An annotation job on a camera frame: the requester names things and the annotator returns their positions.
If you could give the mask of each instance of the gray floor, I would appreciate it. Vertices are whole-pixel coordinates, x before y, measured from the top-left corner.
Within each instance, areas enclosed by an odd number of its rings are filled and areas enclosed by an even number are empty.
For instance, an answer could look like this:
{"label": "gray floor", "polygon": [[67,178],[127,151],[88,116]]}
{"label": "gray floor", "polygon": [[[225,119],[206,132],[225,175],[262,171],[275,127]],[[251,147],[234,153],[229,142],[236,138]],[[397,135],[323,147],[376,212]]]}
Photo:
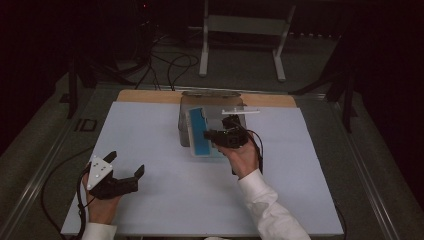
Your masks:
{"label": "gray floor", "polygon": [[[177,89],[218,88],[284,94],[316,80],[335,44],[327,39],[289,38],[282,57],[285,83],[276,81],[269,51],[212,47],[208,75],[199,77],[197,65],[182,75],[176,86]],[[163,53],[165,51],[200,57],[200,48],[196,46],[158,45],[154,50],[155,55],[168,60],[177,55]],[[153,60],[161,88],[169,89],[166,87],[169,65],[157,58]],[[176,63],[187,64],[188,59],[182,58]],[[181,71],[174,67],[170,75],[175,78]],[[140,71],[129,79],[136,82],[142,74]],[[149,74],[140,88],[154,88],[152,79],[153,75]],[[55,95],[1,156],[1,239],[59,239],[39,203],[36,186],[43,182],[46,174],[44,177],[34,174],[48,173],[53,166],[87,150],[59,168],[45,189],[46,206],[61,226],[75,194],[78,174],[88,160],[90,147],[96,143],[110,104],[121,89],[127,88],[106,79],[94,90],[80,87],[79,111],[73,119],[67,120],[68,106],[59,103],[61,95],[67,92],[66,81],[64,76],[57,83]],[[357,116],[351,119],[353,133],[347,134],[339,121],[338,105],[321,98],[327,87],[297,97],[296,103],[305,116],[330,192],[346,220],[347,239],[422,239],[423,212],[364,109],[360,95],[355,95]],[[95,119],[99,124],[94,132],[74,131],[79,118]],[[325,239],[343,239],[343,236]]]}

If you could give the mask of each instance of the white table surface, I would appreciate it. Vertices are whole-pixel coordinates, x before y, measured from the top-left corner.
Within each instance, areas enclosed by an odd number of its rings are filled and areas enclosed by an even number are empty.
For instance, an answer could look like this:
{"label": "white table surface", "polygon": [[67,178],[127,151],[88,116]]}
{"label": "white table surface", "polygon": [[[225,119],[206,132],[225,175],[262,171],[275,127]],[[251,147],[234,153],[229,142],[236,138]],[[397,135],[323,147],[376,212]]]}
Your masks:
{"label": "white table surface", "polygon": [[[343,230],[302,113],[298,108],[260,107],[246,115],[247,128],[264,144],[264,177],[310,235]],[[117,151],[117,179],[146,172],[139,191],[125,195],[114,224],[117,234],[140,236],[257,236],[243,204],[237,177],[225,158],[194,158],[181,147],[179,104],[114,102],[93,155]],[[76,199],[62,228],[76,234]]]}

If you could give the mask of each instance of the metal frame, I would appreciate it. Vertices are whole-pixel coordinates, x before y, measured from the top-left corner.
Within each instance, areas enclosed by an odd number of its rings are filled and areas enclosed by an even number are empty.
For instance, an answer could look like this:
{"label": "metal frame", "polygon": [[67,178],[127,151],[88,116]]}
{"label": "metal frame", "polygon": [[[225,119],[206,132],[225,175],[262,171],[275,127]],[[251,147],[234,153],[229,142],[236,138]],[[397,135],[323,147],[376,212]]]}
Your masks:
{"label": "metal frame", "polygon": [[82,107],[76,109],[76,111],[74,112],[75,114],[72,114],[73,117],[71,117],[65,122],[63,128],[59,132],[49,152],[46,154],[40,166],[38,167],[32,178],[26,185],[25,189],[23,190],[19,201],[15,205],[10,215],[5,219],[3,226],[1,226],[0,239],[11,239],[11,237],[13,237],[14,232],[24,221],[25,216],[28,214],[34,201],[40,193],[42,185],[47,179],[48,173],[51,167],[53,166],[53,162],[55,161],[60,150],[62,149],[62,146],[69,132],[71,132],[72,129],[75,127],[77,120],[82,115],[84,108],[88,104],[93,92],[94,90],[90,90],[85,91],[85,93],[83,93],[83,96],[81,97]]}
{"label": "metal frame", "polygon": [[371,177],[371,174],[368,170],[368,167],[355,143],[355,140],[351,135],[348,134],[344,128],[342,119],[340,117],[340,106],[338,103],[329,102],[331,110],[336,118],[338,123],[338,128],[343,132],[346,142],[353,154],[353,164],[355,165],[356,171],[358,173],[359,179],[364,187],[365,193],[367,194],[368,200],[371,204],[372,209],[374,210],[375,217],[380,225],[381,231],[384,235],[384,238],[387,240],[397,240],[400,239],[400,236],[396,230],[396,227],[390,218],[389,212],[387,210],[386,204],[382,196],[380,195],[377,186],[374,183],[374,180]]}
{"label": "metal frame", "polygon": [[199,75],[205,77],[208,71],[209,44],[208,33],[210,31],[236,32],[250,34],[264,34],[280,36],[280,44],[272,52],[277,80],[286,81],[283,63],[281,62],[281,52],[290,29],[290,23],[293,19],[295,5],[292,5],[285,20],[264,19],[264,18],[244,18],[209,15],[209,1],[205,0],[205,11],[203,18],[203,48],[200,58]]}

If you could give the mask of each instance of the hand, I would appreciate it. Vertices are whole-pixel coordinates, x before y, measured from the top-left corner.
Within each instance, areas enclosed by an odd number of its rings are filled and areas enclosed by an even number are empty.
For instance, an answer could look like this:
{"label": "hand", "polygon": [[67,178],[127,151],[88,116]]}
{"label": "hand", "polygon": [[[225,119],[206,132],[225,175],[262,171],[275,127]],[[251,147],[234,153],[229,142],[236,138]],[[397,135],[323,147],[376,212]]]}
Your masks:
{"label": "hand", "polygon": [[258,153],[250,139],[245,145],[237,149],[218,145],[216,147],[230,160],[231,167],[239,179],[246,177],[259,168]]}
{"label": "hand", "polygon": [[[87,190],[88,173],[82,178],[82,183],[85,188],[87,203],[93,200],[93,196]],[[116,214],[119,200],[122,196],[112,199],[100,200],[94,199],[88,204],[88,221],[91,223],[100,223],[110,225]]]}

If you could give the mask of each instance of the black cable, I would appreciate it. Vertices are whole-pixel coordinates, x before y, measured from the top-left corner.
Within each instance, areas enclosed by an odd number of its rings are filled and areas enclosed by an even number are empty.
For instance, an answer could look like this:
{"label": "black cable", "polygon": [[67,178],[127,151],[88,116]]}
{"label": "black cable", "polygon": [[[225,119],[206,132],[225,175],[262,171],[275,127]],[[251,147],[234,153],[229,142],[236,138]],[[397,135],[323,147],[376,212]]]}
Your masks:
{"label": "black cable", "polygon": [[[159,56],[157,56],[157,55],[154,55],[153,53],[173,53],[173,54],[180,54],[180,55],[185,55],[185,56],[187,56],[187,57],[192,57],[192,58],[194,58],[196,61],[194,62],[194,63],[190,63],[189,65],[178,65],[178,64],[175,64],[175,63],[172,63],[172,61],[168,61],[168,60],[166,60],[166,59],[164,59],[164,58],[161,58],[161,57],[159,57]],[[159,60],[161,60],[161,61],[163,61],[163,62],[166,62],[166,63],[169,63],[169,64],[173,64],[173,66],[175,66],[175,67],[183,67],[183,68],[186,68],[186,67],[194,67],[194,66],[196,66],[197,65],[197,63],[199,62],[199,58],[198,57],[196,57],[196,56],[194,56],[194,55],[190,55],[190,54],[187,54],[187,53],[182,53],[182,52],[156,52],[156,51],[152,51],[152,54],[151,54],[153,57],[155,57],[155,58],[157,58],[157,59],[159,59]]]}
{"label": "black cable", "polygon": [[187,37],[187,40],[190,40],[190,39],[192,39],[192,38],[194,38],[194,37],[196,37],[197,35],[200,35],[200,34],[202,34],[202,33],[203,33],[203,31],[202,31],[202,30],[197,31],[196,33],[193,33],[192,35],[188,36],[188,37]]}
{"label": "black cable", "polygon": [[92,203],[94,200],[95,200],[96,198],[95,197],[93,197],[85,206],[84,206],[84,208],[86,208],[86,207],[88,207],[88,205],[90,205],[90,203]]}
{"label": "black cable", "polygon": [[160,84],[159,84],[159,80],[158,80],[158,76],[156,75],[156,70],[152,67],[152,62],[150,61],[149,66],[153,72],[153,85],[155,86],[155,90],[162,90],[160,88]]}
{"label": "black cable", "polygon": [[187,55],[181,55],[179,57],[174,58],[174,60],[172,60],[172,62],[169,64],[169,67],[168,67],[167,79],[168,79],[168,83],[169,83],[169,86],[171,87],[172,91],[175,91],[174,84],[177,81],[177,79],[179,77],[181,77],[184,73],[186,73],[188,71],[188,69],[190,68],[190,67],[186,67],[186,69],[180,75],[178,75],[173,81],[171,81],[171,77],[170,77],[171,68],[172,68],[172,66],[174,66],[175,61],[177,61],[178,59],[183,58],[183,57],[187,57]]}
{"label": "black cable", "polygon": [[138,62],[135,66],[133,67],[129,67],[127,69],[123,69],[123,70],[118,70],[115,73],[118,75],[130,75],[133,74],[137,71],[141,71],[141,69],[143,69],[146,66],[145,62]]}
{"label": "black cable", "polygon": [[122,85],[135,85],[134,82],[128,81],[127,79],[119,76],[116,74],[113,70],[110,70],[109,68],[97,63],[95,60],[91,59],[89,56],[84,55],[81,51],[79,52],[79,56],[90,64],[93,68],[95,68],[97,71],[104,73],[110,77],[112,77],[117,82],[121,83]]}
{"label": "black cable", "polygon": [[55,222],[55,221],[53,220],[53,218],[50,216],[50,214],[48,213],[47,208],[46,208],[46,206],[45,206],[45,204],[44,204],[44,193],[45,193],[45,189],[46,189],[47,183],[48,183],[48,181],[50,180],[51,176],[53,175],[53,173],[54,173],[55,171],[57,171],[57,169],[59,169],[59,168],[60,168],[63,164],[65,164],[65,163],[69,162],[70,160],[74,159],[75,157],[78,157],[78,156],[80,156],[80,155],[82,155],[82,154],[86,153],[87,151],[89,151],[89,150],[91,150],[91,149],[93,149],[93,148],[94,148],[94,146],[91,146],[91,147],[89,147],[89,148],[87,148],[87,149],[84,149],[83,151],[81,151],[81,152],[79,152],[79,153],[76,153],[76,154],[72,155],[71,157],[69,157],[69,158],[65,159],[65,160],[64,160],[64,161],[62,161],[61,163],[59,163],[56,167],[54,167],[54,168],[52,169],[52,171],[49,173],[49,175],[47,176],[46,180],[44,181],[43,186],[41,187],[41,191],[40,191],[40,204],[41,204],[41,208],[42,208],[42,210],[43,210],[43,213],[44,213],[44,215],[46,216],[47,220],[48,220],[48,221],[49,221],[49,222],[53,225],[53,227],[56,229],[56,231],[59,233],[60,237],[61,237],[63,240],[66,240],[66,237],[65,237],[64,235],[62,235],[62,234],[61,234],[59,226],[56,224],[56,222]]}
{"label": "black cable", "polygon": [[157,44],[162,45],[162,46],[173,46],[173,45],[177,45],[177,44],[180,44],[181,42],[183,42],[183,40],[180,40],[180,39],[172,39],[172,40],[174,40],[173,42],[162,42],[161,40],[165,39],[165,38],[170,38],[170,35],[162,36],[160,39],[158,39]]}
{"label": "black cable", "polygon": [[164,34],[164,35],[162,35],[161,37],[158,37],[158,39],[156,39],[156,40],[154,40],[154,41],[153,41],[153,46],[154,46],[154,45],[157,45],[157,44],[161,44],[160,40],[162,40],[162,39],[164,39],[164,38],[167,38],[167,37],[169,37],[169,35],[168,35],[168,34]]}
{"label": "black cable", "polygon": [[140,80],[137,82],[137,84],[135,85],[135,88],[134,89],[138,89],[138,87],[140,86],[140,84],[146,78],[147,74],[150,72],[150,70],[152,70],[152,67],[151,67],[151,64],[150,64],[151,60],[152,59],[149,57],[148,62],[147,62],[148,68],[147,68],[146,72],[143,74],[143,76],[140,78]]}
{"label": "black cable", "polygon": [[[256,154],[258,155],[259,169],[261,170],[261,172],[263,174],[263,144],[262,144],[262,140],[259,137],[259,135],[257,133],[255,133],[254,131],[252,131],[252,130],[246,129],[245,127],[243,127],[242,125],[240,125],[240,124],[238,124],[238,123],[236,123],[234,121],[231,121],[231,120],[228,120],[228,119],[224,119],[223,122],[224,121],[225,122],[229,122],[231,124],[234,124],[238,128],[240,128],[247,135],[247,137],[252,141],[253,145],[255,145]],[[252,137],[252,135],[249,134],[249,132],[252,132],[253,134],[255,134],[258,137],[258,139],[259,139],[259,141],[261,143],[261,148],[259,148],[259,146],[256,143],[255,139]]]}
{"label": "black cable", "polygon": [[87,213],[85,212],[85,206],[84,206],[82,198],[81,198],[81,182],[82,182],[82,178],[84,177],[84,175],[90,171],[90,166],[91,166],[91,163],[81,172],[81,175],[79,176],[78,181],[77,181],[77,200],[78,200],[79,215],[80,215],[80,219],[81,219],[81,226],[80,226],[80,230],[79,230],[77,236],[75,236],[71,239],[77,239],[77,240],[81,239],[82,235],[84,234],[84,231],[85,231],[85,226],[87,224]]}

